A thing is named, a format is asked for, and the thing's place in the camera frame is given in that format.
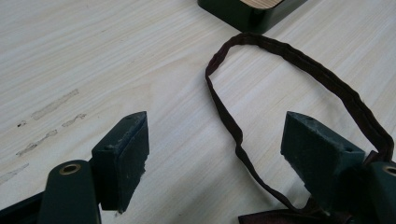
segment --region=brown cord loop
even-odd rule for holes
[[[363,134],[378,150],[378,153],[372,151],[370,155],[366,158],[365,163],[370,163],[372,161],[391,161],[394,146],[393,139],[378,123],[371,110],[361,100],[359,94],[352,90],[332,71],[325,68],[322,64],[317,63],[299,50],[294,49],[289,44],[285,44],[262,35],[244,33],[236,35],[232,37],[229,41],[227,41],[209,62],[209,65],[205,70],[205,79],[207,82],[207,86],[219,112],[221,121],[235,140],[235,153],[237,157],[242,161],[242,163],[245,164],[253,178],[275,198],[285,204],[289,208],[289,210],[299,214],[314,214],[319,210],[319,208],[317,206],[311,206],[308,209],[308,207],[306,206],[306,209],[298,209],[294,207],[289,199],[285,197],[282,193],[278,192],[275,189],[272,189],[262,181],[256,170],[254,169],[254,166],[251,163],[250,159],[248,158],[248,154],[244,149],[242,149],[242,130],[239,128],[223,102],[220,100],[215,89],[213,88],[212,81],[209,78],[209,76],[214,71],[216,71],[219,65],[224,61],[228,50],[235,45],[256,45],[261,49],[267,50],[270,53],[281,56],[289,63],[294,64],[295,66],[304,70],[307,74],[311,75],[327,90],[331,91],[341,99],[344,106],[346,107],[346,110],[358,124]]]

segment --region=table surface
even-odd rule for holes
[[[360,93],[396,136],[396,1],[308,1],[265,35],[290,43]],[[150,154],[127,212],[104,223],[238,223],[283,207],[233,154],[204,79],[239,32],[194,0],[0,2],[0,208],[42,191],[48,172],[91,149],[124,116],[148,111]],[[260,176],[296,206],[308,192],[280,155],[287,111],[374,147],[341,101],[255,47],[212,77],[245,132]]]

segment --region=metal grommet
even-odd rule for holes
[[[384,166],[383,170],[390,175],[396,176],[396,168],[393,166]]]
[[[77,164],[77,163],[68,164],[61,168],[61,170],[59,171],[59,174],[71,175],[71,174],[77,172],[80,168],[81,168],[80,164]]]

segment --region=wooden table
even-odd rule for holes
[[[308,1],[265,35],[288,42],[361,94],[396,137],[396,2]],[[0,208],[147,110],[150,155],[126,213],[104,223],[238,223],[282,207],[233,154],[204,70],[239,32],[196,1],[0,2]],[[258,173],[296,206],[308,197],[280,155],[286,111],[320,120],[367,152],[341,101],[255,47],[233,48],[213,77],[245,131]]]

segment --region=scratch mark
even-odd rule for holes
[[[74,119],[70,119],[69,121],[65,122],[62,124],[62,127],[68,127],[70,125],[72,125],[76,119],[84,119],[85,116],[87,116],[86,114],[78,114]]]
[[[20,171],[22,171],[24,168],[26,168],[28,166],[29,166],[29,163],[24,164],[22,167],[14,170],[14,171],[8,172],[5,175],[1,175],[0,176],[0,185],[6,183],[9,179],[14,177],[14,175],[17,175]]]
[[[23,120],[23,121],[21,121],[21,123],[19,123],[17,126],[18,126],[18,128],[19,128],[19,127],[25,126],[26,124],[27,124],[26,120]]]
[[[23,154],[25,154],[25,153],[27,153],[27,152],[29,152],[29,151],[32,151],[33,149],[35,149],[36,147],[38,147],[38,145],[40,145],[41,143],[43,143],[44,140],[46,140],[46,139],[49,138],[49,137],[54,136],[54,135],[57,134],[57,133],[58,133],[58,131],[56,131],[56,130],[50,131],[49,133],[46,134],[45,137],[41,138],[40,140],[38,140],[38,141],[36,141],[36,142],[30,143],[30,144],[26,147],[26,149],[17,152],[16,155],[17,155],[17,156],[22,156]]]
[[[44,108],[37,110],[35,113],[32,114],[32,118],[35,120],[43,118],[48,113],[56,110],[60,105],[66,103],[70,98],[78,94],[78,89],[70,91],[63,97],[59,98],[58,100],[46,105]]]

